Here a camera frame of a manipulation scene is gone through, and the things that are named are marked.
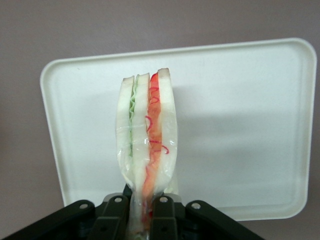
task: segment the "tomato slice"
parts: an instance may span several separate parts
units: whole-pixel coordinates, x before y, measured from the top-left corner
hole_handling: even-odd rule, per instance
[[[160,114],[161,100],[159,80],[158,73],[155,73],[150,80],[147,116],[145,116],[149,120],[147,134],[149,138],[150,161],[145,167],[146,178],[142,188],[142,195],[146,198],[147,202],[151,201],[154,193],[157,171],[160,164],[161,149],[163,147],[161,119],[159,118]]]

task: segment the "screw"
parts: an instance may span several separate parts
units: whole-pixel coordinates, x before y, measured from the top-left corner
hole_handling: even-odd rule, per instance
[[[116,203],[120,203],[120,202],[122,201],[122,198],[121,198],[121,197],[117,197],[117,198],[114,199],[114,201],[115,201]]]
[[[84,203],[84,204],[81,204],[79,206],[80,209],[86,209],[88,207],[88,204]]]
[[[162,197],[160,197],[160,202],[166,203],[166,202],[168,202],[168,198],[166,198],[165,196],[162,196]]]
[[[197,203],[197,202],[194,202],[194,203],[192,203],[191,207],[194,208],[194,209],[200,209],[201,205],[199,203]]]

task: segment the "plastic wrap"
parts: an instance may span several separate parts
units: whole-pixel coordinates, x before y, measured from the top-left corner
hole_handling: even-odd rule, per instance
[[[153,199],[177,193],[177,119],[167,68],[124,78],[116,117],[117,159],[132,189],[128,239],[147,239]]]

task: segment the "gray background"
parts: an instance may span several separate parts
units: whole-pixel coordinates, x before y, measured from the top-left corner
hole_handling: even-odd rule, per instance
[[[319,54],[319,23],[318,0],[1,0],[0,238],[63,207],[39,84],[48,62],[289,37]],[[319,239],[319,93],[317,85],[306,207],[242,222],[266,239]]]

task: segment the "plastic tray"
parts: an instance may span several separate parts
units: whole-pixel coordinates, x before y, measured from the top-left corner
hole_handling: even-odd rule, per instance
[[[115,117],[124,77],[169,68],[183,203],[236,220],[294,216],[306,204],[316,53],[299,38],[60,59],[40,85],[65,205],[100,205],[125,186]]]

